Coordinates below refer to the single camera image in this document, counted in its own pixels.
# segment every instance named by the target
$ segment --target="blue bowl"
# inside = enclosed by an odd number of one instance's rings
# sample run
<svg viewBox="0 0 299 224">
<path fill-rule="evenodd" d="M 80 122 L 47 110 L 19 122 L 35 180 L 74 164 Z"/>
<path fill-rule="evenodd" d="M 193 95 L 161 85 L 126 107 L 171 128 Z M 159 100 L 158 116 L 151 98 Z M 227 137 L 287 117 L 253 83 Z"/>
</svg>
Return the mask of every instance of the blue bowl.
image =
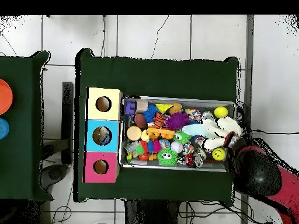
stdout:
<svg viewBox="0 0 299 224">
<path fill-rule="evenodd" d="M 9 133 L 9 124 L 3 118 L 0 118 L 0 140 L 5 138 Z"/>
</svg>

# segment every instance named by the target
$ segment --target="yellow ball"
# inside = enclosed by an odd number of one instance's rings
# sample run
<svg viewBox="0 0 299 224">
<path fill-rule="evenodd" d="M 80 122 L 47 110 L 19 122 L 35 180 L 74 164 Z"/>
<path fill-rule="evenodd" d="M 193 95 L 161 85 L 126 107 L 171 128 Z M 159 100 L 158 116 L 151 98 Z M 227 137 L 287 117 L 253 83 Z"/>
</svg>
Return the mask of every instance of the yellow ball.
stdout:
<svg viewBox="0 0 299 224">
<path fill-rule="evenodd" d="M 228 110 L 226 107 L 217 107 L 214 111 L 214 115 L 216 118 L 224 118 L 228 115 Z"/>
<path fill-rule="evenodd" d="M 217 148 L 212 151 L 212 157 L 215 160 L 224 160 L 225 159 L 225 150 L 223 148 Z"/>
</svg>

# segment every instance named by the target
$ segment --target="orange bowl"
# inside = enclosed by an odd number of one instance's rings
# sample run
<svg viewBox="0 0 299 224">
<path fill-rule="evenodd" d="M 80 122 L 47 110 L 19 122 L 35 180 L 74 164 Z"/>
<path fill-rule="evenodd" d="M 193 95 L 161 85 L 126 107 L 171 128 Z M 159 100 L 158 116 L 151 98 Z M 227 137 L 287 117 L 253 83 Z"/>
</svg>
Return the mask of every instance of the orange bowl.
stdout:
<svg viewBox="0 0 299 224">
<path fill-rule="evenodd" d="M 5 113 L 12 105 L 11 87 L 0 79 L 0 115 Z"/>
</svg>

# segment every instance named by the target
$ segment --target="green cloth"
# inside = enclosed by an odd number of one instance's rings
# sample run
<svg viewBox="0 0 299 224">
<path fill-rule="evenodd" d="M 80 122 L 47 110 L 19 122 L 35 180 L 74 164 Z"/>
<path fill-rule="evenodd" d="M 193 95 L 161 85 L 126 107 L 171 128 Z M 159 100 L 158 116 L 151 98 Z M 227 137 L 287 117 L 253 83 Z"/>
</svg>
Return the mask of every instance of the green cloth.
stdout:
<svg viewBox="0 0 299 224">
<path fill-rule="evenodd" d="M 0 115 L 9 134 L 0 140 L 0 198 L 51 200 L 39 184 L 41 162 L 41 68 L 48 52 L 29 58 L 0 57 L 0 78 L 13 93 L 10 109 Z"/>
<path fill-rule="evenodd" d="M 97 87 L 120 89 L 126 96 L 235 102 L 237 69 L 238 60 L 234 57 L 225 62 L 98 58 L 93 57 L 90 49 L 82 49 L 76 57 L 76 95 L 79 93 L 79 98 L 76 97 L 75 105 L 79 106 L 79 114 L 75 115 L 75 134 L 79 131 L 79 143 L 75 142 L 75 151 L 79 149 L 79 166 L 75 169 L 78 187 L 74 188 L 78 191 L 78 200 L 222 200 L 230 205 L 232 179 L 222 172 L 121 167 L 115 184 L 83 183 L 85 93 L 86 87 Z"/>
</svg>

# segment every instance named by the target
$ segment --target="shape sorter box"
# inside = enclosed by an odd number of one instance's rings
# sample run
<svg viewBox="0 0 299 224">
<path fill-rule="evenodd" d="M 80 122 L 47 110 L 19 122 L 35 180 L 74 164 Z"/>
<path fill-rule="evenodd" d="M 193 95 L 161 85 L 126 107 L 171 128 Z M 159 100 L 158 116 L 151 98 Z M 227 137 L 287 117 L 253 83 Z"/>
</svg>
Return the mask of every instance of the shape sorter box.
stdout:
<svg viewBox="0 0 299 224">
<path fill-rule="evenodd" d="M 119 174 L 118 150 L 120 132 L 120 106 L 122 92 L 118 89 L 86 88 L 85 136 L 84 136 L 84 183 L 115 183 Z M 98 100 L 106 98 L 107 110 L 99 108 Z M 110 133 L 109 142 L 99 145 L 93 140 L 93 132 L 106 127 Z M 97 173 L 96 162 L 103 161 L 106 170 Z"/>
</svg>

